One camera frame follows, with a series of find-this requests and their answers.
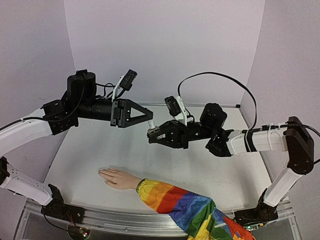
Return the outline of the glitter nail polish bottle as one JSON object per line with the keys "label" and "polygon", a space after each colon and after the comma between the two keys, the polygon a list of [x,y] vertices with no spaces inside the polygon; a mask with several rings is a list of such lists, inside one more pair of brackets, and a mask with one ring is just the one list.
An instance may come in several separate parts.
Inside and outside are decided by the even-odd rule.
{"label": "glitter nail polish bottle", "polygon": [[166,137],[165,133],[161,133],[161,130],[159,127],[155,127],[155,128],[150,128],[147,131],[147,137],[150,139],[156,139],[156,140],[161,140],[164,139]]}

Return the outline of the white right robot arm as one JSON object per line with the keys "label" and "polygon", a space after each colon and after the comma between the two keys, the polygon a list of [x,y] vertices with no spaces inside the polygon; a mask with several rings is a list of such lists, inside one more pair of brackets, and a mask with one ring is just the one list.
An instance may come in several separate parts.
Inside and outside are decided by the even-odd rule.
{"label": "white right robot arm", "polygon": [[[241,117],[241,126],[247,127],[252,124],[250,117],[254,116],[255,111],[250,109],[253,104],[247,97],[242,101],[241,107],[237,112]],[[270,123],[280,123],[286,121],[290,116],[298,117],[303,124],[310,125],[315,129],[320,129],[320,109],[314,103],[307,105],[304,103],[280,102],[277,104],[275,100],[270,103],[261,102],[257,105],[258,121],[257,125],[261,126]],[[261,153],[261,157],[265,163],[265,167],[271,179],[275,179],[281,172],[287,162],[285,152],[266,151]],[[302,177],[297,184],[288,193],[288,197],[295,212],[297,221],[300,225],[307,225],[312,221],[318,220],[320,217],[320,203],[318,202],[318,191],[320,187],[318,179],[320,174],[320,165],[316,164],[313,171]]]}

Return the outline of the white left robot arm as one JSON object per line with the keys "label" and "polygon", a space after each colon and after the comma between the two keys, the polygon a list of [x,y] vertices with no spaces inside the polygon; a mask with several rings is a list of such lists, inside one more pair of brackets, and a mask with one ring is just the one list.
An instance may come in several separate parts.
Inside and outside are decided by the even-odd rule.
{"label": "white left robot arm", "polygon": [[85,210],[67,204],[58,187],[38,181],[34,173],[43,173],[53,156],[50,147],[41,146],[51,138],[79,125],[80,119],[109,122],[112,127],[128,128],[153,118],[153,112],[122,96],[132,88],[137,77],[129,70],[110,94],[98,95],[96,75],[85,69],[67,78],[67,87],[60,99],[44,104],[27,116],[0,129],[0,186],[13,194],[26,197],[40,205],[45,217],[83,222]]}

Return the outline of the mannequin hand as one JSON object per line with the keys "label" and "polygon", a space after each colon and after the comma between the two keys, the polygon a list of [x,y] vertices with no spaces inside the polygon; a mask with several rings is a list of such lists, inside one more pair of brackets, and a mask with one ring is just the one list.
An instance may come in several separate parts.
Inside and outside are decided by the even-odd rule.
{"label": "mannequin hand", "polygon": [[142,181],[142,179],[139,177],[129,174],[124,170],[115,168],[98,170],[98,174],[104,179],[108,186],[118,190],[135,190]]}

